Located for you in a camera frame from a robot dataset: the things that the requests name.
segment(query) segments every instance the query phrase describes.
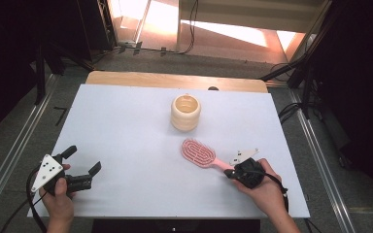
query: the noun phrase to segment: gray floor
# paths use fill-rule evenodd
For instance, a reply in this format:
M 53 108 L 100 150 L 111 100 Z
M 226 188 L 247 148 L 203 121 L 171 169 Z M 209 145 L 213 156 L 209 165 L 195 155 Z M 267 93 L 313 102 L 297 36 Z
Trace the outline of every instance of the gray floor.
M 243 62 L 223 58 L 209 58 L 192 55 L 166 55 L 161 57 L 155 52 L 112 53 L 105 56 L 97 68 L 107 71 L 138 71 L 177 73 L 232 78 L 257 78 L 269 72 L 272 65 L 256 62 Z M 21 154 L 14 172 L 11 174 L 0 195 L 0 229 L 6 219 L 25 199 L 27 175 L 46 153 L 51 153 L 62 123 L 55 126 L 61 112 L 54 107 L 69 108 L 81 83 L 85 82 L 87 72 L 78 66 L 67 68 L 64 76 L 59 77 L 54 94 L 48 103 L 30 140 Z M 269 87 L 279 112 L 290 103 L 289 90 Z M 17 134 L 26 121 L 35 98 L 35 90 L 26 95 L 14 110 L 0 124 L 0 164 L 11 149 Z M 317 136 L 322 145 L 326 160 L 341 190 L 356 228 L 356 232 L 373 232 L 373 182 L 359 171 L 347 171 L 337 161 L 336 150 L 325 128 L 316 119 L 312 119 Z M 293 116 L 283 125 L 288 146 L 301 182 L 311 221 L 321 232 L 342 232 L 334 214 L 328 195 L 322 184 L 322 178 L 306 141 L 305 134 L 297 116 Z M 38 232 L 33 219 L 26 217 L 24 207 L 13 219 L 7 232 Z M 303 219 L 296 220 L 303 232 L 308 232 Z M 92 219 L 77 218 L 72 232 L 90 232 Z M 274 232 L 270 222 L 261 221 L 262 232 Z

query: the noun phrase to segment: person's right hand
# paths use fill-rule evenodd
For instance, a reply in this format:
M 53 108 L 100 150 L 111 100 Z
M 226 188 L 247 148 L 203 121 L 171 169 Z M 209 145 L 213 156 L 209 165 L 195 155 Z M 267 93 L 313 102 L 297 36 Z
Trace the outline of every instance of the person's right hand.
M 265 170 L 265 173 L 276 177 L 280 182 L 282 181 L 266 159 L 261 158 L 258 162 Z M 249 195 L 259 209 L 268 215 L 278 232 L 299 232 L 298 227 L 286 210 L 283 193 L 277 183 L 267 176 L 253 189 L 245 187 L 236 180 L 233 180 L 233 182 L 238 190 Z
M 269 165 L 268 161 L 265 158 L 259 159 L 258 162 L 265 170 L 265 173 L 274 176 L 279 181 L 281 181 L 281 177 L 275 173 L 275 171 L 271 168 L 271 165 Z M 249 195 L 253 199 L 255 204 L 259 207 L 259 209 L 266 213 L 268 216 L 271 213 L 286 210 L 283 193 L 281 192 L 280 187 L 277 183 L 275 183 L 268 177 L 265 176 L 262 182 L 253 189 L 245 187 L 243 184 L 236 180 L 234 180 L 233 182 L 238 187 L 238 190 Z

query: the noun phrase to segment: hairbrush handle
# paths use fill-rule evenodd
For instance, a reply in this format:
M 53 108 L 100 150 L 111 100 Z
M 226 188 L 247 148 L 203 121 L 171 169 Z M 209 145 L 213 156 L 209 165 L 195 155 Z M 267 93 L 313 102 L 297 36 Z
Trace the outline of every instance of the hairbrush handle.
M 214 165 L 218 166 L 223 171 L 225 171 L 227 169 L 234 169 L 234 167 L 232 167 L 231 165 L 225 163 L 224 161 L 222 161 L 218 158 L 215 158 L 214 161 L 211 164 L 214 164 Z

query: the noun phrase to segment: finger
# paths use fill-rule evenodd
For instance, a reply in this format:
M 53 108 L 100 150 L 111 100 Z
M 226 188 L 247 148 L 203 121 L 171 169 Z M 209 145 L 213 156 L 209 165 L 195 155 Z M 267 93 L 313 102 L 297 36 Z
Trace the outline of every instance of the finger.
M 240 190 L 244 193 L 248 193 L 250 191 L 250 189 L 245 187 L 242 183 L 240 183 L 236 180 L 232 180 L 232 182 L 235 184 L 235 186 L 238 188 L 238 190 Z
M 265 158 L 261 158 L 261 159 L 258 160 L 258 162 L 261 164 L 262 168 L 265 170 L 266 173 L 271 174 L 273 176 L 276 175 L 274 169 L 272 169 L 268 160 L 266 160 Z
M 71 168 L 71 165 L 70 164 L 62 164 L 62 167 L 64 170 L 68 170 Z
M 66 184 L 66 180 L 64 178 L 59 178 L 55 186 L 55 196 L 66 195 L 67 189 L 68 189 L 68 186 Z

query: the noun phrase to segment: metal rail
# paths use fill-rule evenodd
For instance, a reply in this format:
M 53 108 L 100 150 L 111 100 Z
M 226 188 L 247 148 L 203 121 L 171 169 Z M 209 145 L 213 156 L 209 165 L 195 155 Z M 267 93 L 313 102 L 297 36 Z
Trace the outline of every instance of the metal rail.
M 17 135 L 17 139 L 15 140 L 9 153 L 3 161 L 0 167 L 0 194 L 2 193 L 2 190 L 4 189 L 5 184 L 7 183 L 15 167 L 17 166 L 17 162 L 19 161 L 19 158 L 22 155 L 23 149 L 28 143 L 33 131 L 35 130 L 35 127 L 38 124 L 39 119 L 41 118 L 45 110 L 45 107 L 48 105 L 48 102 L 50 101 L 53 95 L 53 91 L 57 83 L 57 80 L 57 75 L 49 76 L 46 83 L 47 95 L 44 97 L 41 104 L 34 106 L 27 121 L 25 122 L 19 134 Z

